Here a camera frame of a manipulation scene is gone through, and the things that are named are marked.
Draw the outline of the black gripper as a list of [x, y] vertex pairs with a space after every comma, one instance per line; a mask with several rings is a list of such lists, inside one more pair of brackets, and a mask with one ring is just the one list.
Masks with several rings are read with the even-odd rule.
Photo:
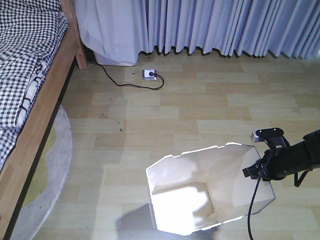
[[281, 149], [277, 156], [271, 156], [271, 150], [264, 152], [263, 163], [255, 163], [249, 167], [243, 168], [242, 172], [245, 178], [258, 179], [260, 176], [264, 181], [282, 180], [288, 175], [297, 172], [297, 151], [289, 148]]

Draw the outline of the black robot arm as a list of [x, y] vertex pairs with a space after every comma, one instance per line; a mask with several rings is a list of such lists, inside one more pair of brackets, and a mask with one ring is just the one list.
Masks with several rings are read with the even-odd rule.
[[303, 141], [290, 145], [284, 131], [278, 127], [257, 129], [252, 132], [253, 142], [265, 142], [269, 149], [252, 166], [244, 168], [245, 177], [253, 180], [280, 181], [294, 175], [294, 186], [299, 187], [308, 172], [320, 167], [320, 131], [303, 137]]

